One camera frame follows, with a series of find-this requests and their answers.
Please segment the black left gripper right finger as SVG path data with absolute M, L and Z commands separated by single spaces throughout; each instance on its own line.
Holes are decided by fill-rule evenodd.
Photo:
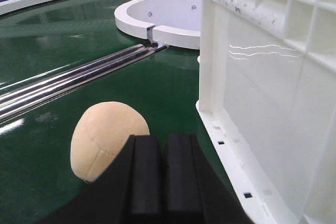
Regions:
M 165 223 L 251 223 L 212 169 L 195 134 L 171 134 L 164 150 Z

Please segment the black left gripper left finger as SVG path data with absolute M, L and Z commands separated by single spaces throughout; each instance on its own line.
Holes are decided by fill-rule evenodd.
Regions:
M 129 136 L 108 168 L 37 223 L 162 223 L 161 150 L 152 135 Z

